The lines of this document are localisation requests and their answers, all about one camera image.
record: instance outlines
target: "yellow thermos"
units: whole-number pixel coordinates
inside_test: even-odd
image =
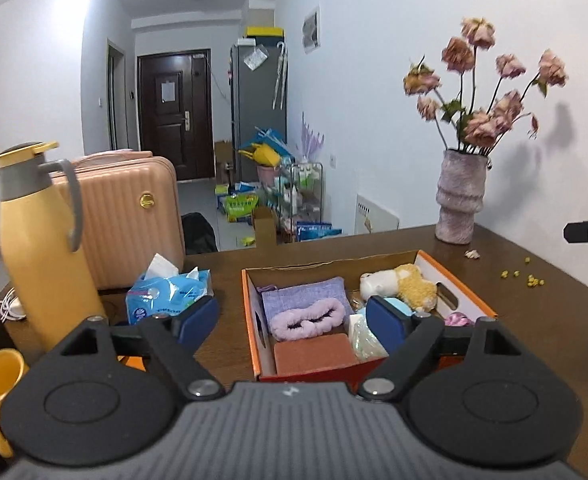
[[[30,142],[0,153],[0,254],[27,319],[46,350],[83,319],[105,316],[80,238],[82,197],[71,163],[47,162],[57,142]],[[72,210],[49,173],[63,171]]]

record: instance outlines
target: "vase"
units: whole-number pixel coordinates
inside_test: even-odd
[[[446,150],[436,202],[440,204],[436,237],[449,244],[472,241],[474,215],[483,208],[487,157]]]

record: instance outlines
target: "wooden table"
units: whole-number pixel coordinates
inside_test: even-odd
[[[469,285],[499,314],[515,336],[581,397],[583,426],[569,462],[588,477],[588,288],[562,270],[480,226],[476,227],[472,247],[480,252],[480,260],[468,260],[464,257],[467,248],[439,242],[434,238],[434,227],[425,226],[288,244],[270,250],[248,249],[188,256],[186,269],[199,266],[211,270],[214,294],[221,306],[218,324],[196,358],[226,385],[251,380],[241,269],[423,249]],[[524,263],[526,256],[532,257],[529,265]],[[500,274],[504,269],[519,269],[520,278],[510,275],[502,280]],[[545,279],[546,284],[527,288],[528,274]],[[110,301],[107,306],[114,310],[121,308],[122,295],[106,299]],[[19,322],[6,325],[16,346],[29,360],[35,359],[40,349],[29,326]]]

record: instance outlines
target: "gray refrigerator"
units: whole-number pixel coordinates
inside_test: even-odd
[[[280,109],[280,86],[276,109],[271,108],[274,100],[280,49],[264,47],[268,57],[256,70],[245,64],[246,56],[253,52],[253,46],[232,46],[232,142],[234,143],[235,181],[256,182],[256,165],[237,150],[261,130],[271,128],[281,134],[287,142],[287,89],[283,109]]]

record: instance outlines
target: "pink suitcase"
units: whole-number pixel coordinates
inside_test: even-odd
[[[183,269],[183,226],[169,160],[122,150],[85,156],[74,167],[82,191],[82,246],[98,290],[130,287],[155,253]],[[53,180],[68,199],[64,176]]]

